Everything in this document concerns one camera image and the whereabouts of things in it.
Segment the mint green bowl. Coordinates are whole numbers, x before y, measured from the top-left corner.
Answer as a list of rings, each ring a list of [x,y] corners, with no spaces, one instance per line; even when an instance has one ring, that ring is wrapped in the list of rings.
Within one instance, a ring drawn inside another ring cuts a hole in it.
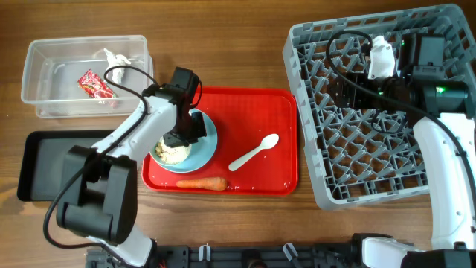
[[[160,165],[177,165],[185,161],[191,153],[192,145],[168,147],[161,138],[149,152]]]

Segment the white tissue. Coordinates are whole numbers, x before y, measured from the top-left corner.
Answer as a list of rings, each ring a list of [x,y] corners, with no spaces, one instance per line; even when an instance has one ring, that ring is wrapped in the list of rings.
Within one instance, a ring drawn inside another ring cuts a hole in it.
[[[108,67],[106,69],[110,69],[115,66],[130,66],[132,63],[129,59],[122,55],[122,54],[114,54],[107,48],[104,48],[103,51],[106,54],[106,60],[108,62]],[[112,70],[112,81],[116,84],[121,84],[122,78],[124,76],[125,69],[124,68],[115,68]]]

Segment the red snack wrapper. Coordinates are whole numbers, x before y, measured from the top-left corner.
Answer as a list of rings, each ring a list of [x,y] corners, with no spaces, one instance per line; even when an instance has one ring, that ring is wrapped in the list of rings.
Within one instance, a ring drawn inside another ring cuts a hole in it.
[[[78,86],[90,97],[99,99],[100,104],[107,104],[113,109],[118,106],[117,95],[107,86],[107,84],[91,69],[89,69],[78,81]]]

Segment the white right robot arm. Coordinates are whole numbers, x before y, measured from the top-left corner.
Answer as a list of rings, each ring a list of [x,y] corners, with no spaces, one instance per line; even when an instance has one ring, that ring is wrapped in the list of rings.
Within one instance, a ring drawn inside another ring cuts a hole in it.
[[[382,36],[362,48],[366,74],[338,73],[329,87],[341,108],[403,111],[425,165],[433,231],[428,251],[391,237],[356,239],[366,267],[475,265],[475,107],[469,86],[445,78],[440,34],[403,36],[399,50]]]

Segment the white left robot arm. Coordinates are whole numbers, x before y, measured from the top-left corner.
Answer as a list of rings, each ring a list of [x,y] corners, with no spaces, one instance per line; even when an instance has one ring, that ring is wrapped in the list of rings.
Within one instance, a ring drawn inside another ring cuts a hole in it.
[[[207,135],[202,115],[194,111],[202,82],[191,70],[176,68],[170,83],[153,82],[139,93],[137,109],[111,135],[92,147],[73,146],[65,156],[61,188],[47,210],[49,222],[88,239],[124,267],[158,267],[157,243],[135,224],[138,163],[158,140],[168,147],[187,146]]]

